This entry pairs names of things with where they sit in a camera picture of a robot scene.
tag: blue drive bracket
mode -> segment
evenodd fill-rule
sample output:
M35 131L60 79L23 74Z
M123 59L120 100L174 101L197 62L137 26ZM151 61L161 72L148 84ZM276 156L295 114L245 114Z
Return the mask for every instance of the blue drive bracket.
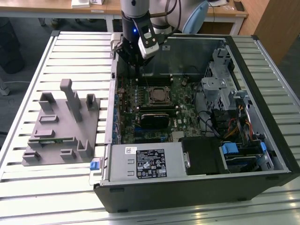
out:
M264 142L261 142L260 145L261 145L262 151L265 153L267 150L266 144Z
M236 143L225 143L222 145L223 154L239 153Z

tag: circuit board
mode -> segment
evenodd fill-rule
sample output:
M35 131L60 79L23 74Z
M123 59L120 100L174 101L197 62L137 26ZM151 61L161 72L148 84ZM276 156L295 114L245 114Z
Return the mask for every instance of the circuit board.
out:
M183 82L185 81L182 75L173 76L170 85L163 87L149 86L147 80L146 86L141 86L135 79L119 79L121 143L177 142L179 137L200 136L201 127L193 105L195 84L183 85ZM155 104L175 105L177 110L164 110L170 115L166 128L144 129L140 125L142 113L137 109L148 106L151 112L151 107L155 108Z

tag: small green circuit board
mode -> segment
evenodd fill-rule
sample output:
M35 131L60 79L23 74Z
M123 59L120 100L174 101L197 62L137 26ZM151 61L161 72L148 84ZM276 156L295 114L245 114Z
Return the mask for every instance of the small green circuit board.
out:
M155 142L173 142L172 132L182 131L184 136L200 136L201 127L197 121L195 107L192 104L194 91L188 83L185 87L181 85L183 76L173 76L171 86L164 87L169 90L170 101L173 105L180 107L180 111L174 117L169 118L169 126L166 129L144 130L138 124L140 112L136 112L138 106L149 106L149 87L139 87L134 79L123 78L118 82L118 87L122 87L125 93L122 95L123 107L121 115L121 136L122 143L139 143L139 140L151 139Z

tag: barcode sticker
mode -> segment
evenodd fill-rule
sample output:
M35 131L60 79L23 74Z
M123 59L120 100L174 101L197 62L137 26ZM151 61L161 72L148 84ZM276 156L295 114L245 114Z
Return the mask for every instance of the barcode sticker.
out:
M125 147L125 154L135 154L136 147Z

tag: gray plastic holder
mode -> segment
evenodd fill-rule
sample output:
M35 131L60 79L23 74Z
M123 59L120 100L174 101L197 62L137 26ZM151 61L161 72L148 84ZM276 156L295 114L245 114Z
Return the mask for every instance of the gray plastic holder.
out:
M62 79L60 89L65 99L42 93L41 110L34 126L22 164L53 165L86 163L93 159L100 99L94 94L79 99L72 91L72 81Z

